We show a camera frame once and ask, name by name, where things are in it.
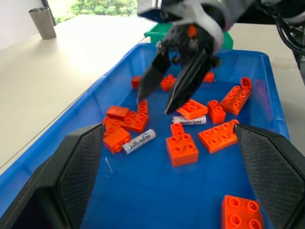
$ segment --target orange lego brick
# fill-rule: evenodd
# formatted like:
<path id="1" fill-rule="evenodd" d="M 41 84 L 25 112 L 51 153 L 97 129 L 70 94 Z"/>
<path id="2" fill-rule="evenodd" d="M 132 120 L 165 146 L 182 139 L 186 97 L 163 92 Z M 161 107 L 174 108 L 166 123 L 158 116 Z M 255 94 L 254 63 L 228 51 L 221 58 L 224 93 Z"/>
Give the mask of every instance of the orange lego brick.
<path id="1" fill-rule="evenodd" d="M 113 134 L 121 127 L 121 122 L 117 119 L 110 119 L 108 117 L 104 118 L 103 123 L 106 126 L 106 132 L 104 133 L 104 138 Z"/>
<path id="2" fill-rule="evenodd" d="M 111 119 L 118 119 L 120 121 L 124 121 L 125 118 L 128 116 L 129 109 L 125 107 L 119 106 L 111 106 L 107 111 L 107 117 Z"/>
<path id="3" fill-rule="evenodd" d="M 138 104 L 138 113 L 143 113 L 148 115 L 148 103 L 147 100 L 142 100 L 139 104 Z"/>
<path id="4" fill-rule="evenodd" d="M 251 95 L 249 89 L 234 86 L 226 97 L 220 102 L 221 107 L 234 115 L 238 115 Z"/>
<path id="5" fill-rule="evenodd" d="M 222 229 L 263 229 L 259 202 L 226 195 L 222 202 Z"/>
<path id="6" fill-rule="evenodd" d="M 174 136 L 166 139 L 166 149 L 172 166 L 176 167 L 197 162 L 199 151 L 191 135 L 184 133 L 181 124 L 171 125 L 171 130 Z"/>
<path id="7" fill-rule="evenodd" d="M 214 83 L 214 73 L 207 73 L 203 78 L 204 82 Z"/>
<path id="8" fill-rule="evenodd" d="M 222 125 L 205 130 L 198 134 L 199 140 L 213 154 L 218 150 L 237 143 L 237 138 L 233 132 L 233 127 L 237 124 L 236 119 Z"/>
<path id="9" fill-rule="evenodd" d="M 169 91 L 173 84 L 176 82 L 176 79 L 172 74 L 168 74 L 166 77 L 163 78 L 161 81 L 161 88 L 163 91 Z"/>
<path id="10" fill-rule="evenodd" d="M 208 102 L 208 115 L 214 124 L 223 123 L 225 119 L 225 111 L 217 100 Z"/>
<path id="11" fill-rule="evenodd" d="M 122 145 L 131 140 L 130 134 L 123 128 L 119 128 L 114 133 L 104 138 L 104 146 L 113 154 L 122 150 Z"/>
<path id="12" fill-rule="evenodd" d="M 148 115 L 135 113 L 130 111 L 128 117 L 122 122 L 122 127 L 125 130 L 130 130 L 138 133 L 142 133 L 148 123 Z"/>
<path id="13" fill-rule="evenodd" d="M 252 82 L 251 82 L 251 79 L 248 77 L 242 77 L 240 79 L 240 85 L 243 89 L 252 90 Z"/>
<path id="14" fill-rule="evenodd" d="M 132 79 L 132 88 L 138 89 L 139 84 L 140 84 L 140 79 L 141 79 L 141 77 L 139 77 L 139 76 L 133 77 L 133 79 Z"/>
<path id="15" fill-rule="evenodd" d="M 208 108 L 195 100 L 190 99 L 186 104 L 178 108 L 177 111 L 187 119 L 194 119 L 206 115 L 208 113 Z"/>

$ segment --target blue plastic tray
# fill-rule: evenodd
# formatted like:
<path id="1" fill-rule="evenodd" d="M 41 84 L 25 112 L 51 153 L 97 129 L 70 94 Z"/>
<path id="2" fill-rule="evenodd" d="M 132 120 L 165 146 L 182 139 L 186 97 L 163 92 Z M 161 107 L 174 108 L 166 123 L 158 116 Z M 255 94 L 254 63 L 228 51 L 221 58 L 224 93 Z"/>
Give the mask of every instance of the blue plastic tray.
<path id="1" fill-rule="evenodd" d="M 101 122 L 111 105 L 137 109 L 131 78 L 143 73 L 155 53 L 153 44 L 135 46 L 0 176 L 0 216 L 66 134 Z M 215 70 L 217 82 L 203 83 L 193 99 L 203 104 L 222 100 L 241 77 L 250 77 L 253 94 L 237 119 L 289 138 L 269 58 L 246 51 L 222 51 L 220 55 L 222 66 Z M 179 70 L 173 66 L 169 73 L 177 75 Z M 226 194 L 255 199 L 238 145 L 211 155 L 198 140 L 198 132 L 213 126 L 210 121 L 185 127 L 199 149 L 198 162 L 172 167 L 165 146 L 172 122 L 171 116 L 163 115 L 167 96 L 159 90 L 148 99 L 150 121 L 146 129 L 156 131 L 155 140 L 128 156 L 112 155 L 103 148 L 82 228 L 220 229 L 221 202 Z M 228 114 L 226 121 L 234 118 Z M 266 216 L 264 228 L 273 229 Z"/>

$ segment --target battery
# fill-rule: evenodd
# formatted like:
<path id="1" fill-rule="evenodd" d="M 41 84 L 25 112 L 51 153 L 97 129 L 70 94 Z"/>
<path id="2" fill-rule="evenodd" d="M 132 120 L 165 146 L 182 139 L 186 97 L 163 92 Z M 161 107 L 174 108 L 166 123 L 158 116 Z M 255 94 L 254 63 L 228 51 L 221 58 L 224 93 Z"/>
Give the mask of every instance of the battery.
<path id="1" fill-rule="evenodd" d="M 156 133 L 154 130 L 150 129 L 143 134 L 137 136 L 136 138 L 132 139 L 131 141 L 127 142 L 123 145 L 123 149 L 125 153 L 128 155 L 134 150 L 140 148 L 144 144 L 148 143 L 149 141 L 153 140 L 156 137 Z"/>
<path id="2" fill-rule="evenodd" d="M 192 120 L 185 118 L 184 116 L 173 117 L 173 123 L 180 123 L 181 125 L 204 125 L 206 124 L 206 116 L 201 116 Z"/>

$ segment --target white table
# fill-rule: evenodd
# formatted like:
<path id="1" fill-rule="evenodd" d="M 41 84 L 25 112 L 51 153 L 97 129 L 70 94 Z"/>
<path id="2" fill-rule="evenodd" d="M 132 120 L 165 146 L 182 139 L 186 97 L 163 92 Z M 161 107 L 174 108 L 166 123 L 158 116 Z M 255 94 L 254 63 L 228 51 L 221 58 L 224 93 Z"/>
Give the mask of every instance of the white table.
<path id="1" fill-rule="evenodd" d="M 57 39 L 36 35 L 0 51 L 0 174 L 152 25 L 135 17 L 79 16 L 56 26 Z M 274 26 L 237 24 L 230 34 L 235 49 L 269 55 L 291 141 L 305 152 L 305 87 L 292 52 Z"/>

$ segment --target metal cup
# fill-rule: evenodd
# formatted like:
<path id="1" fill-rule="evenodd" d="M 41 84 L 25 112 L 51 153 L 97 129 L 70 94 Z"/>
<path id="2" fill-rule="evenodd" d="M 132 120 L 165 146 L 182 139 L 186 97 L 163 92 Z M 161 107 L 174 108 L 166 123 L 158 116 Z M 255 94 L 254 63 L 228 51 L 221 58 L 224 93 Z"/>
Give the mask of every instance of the metal cup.
<path id="1" fill-rule="evenodd" d="M 44 40 L 56 37 L 49 7 L 34 8 L 28 12 Z"/>

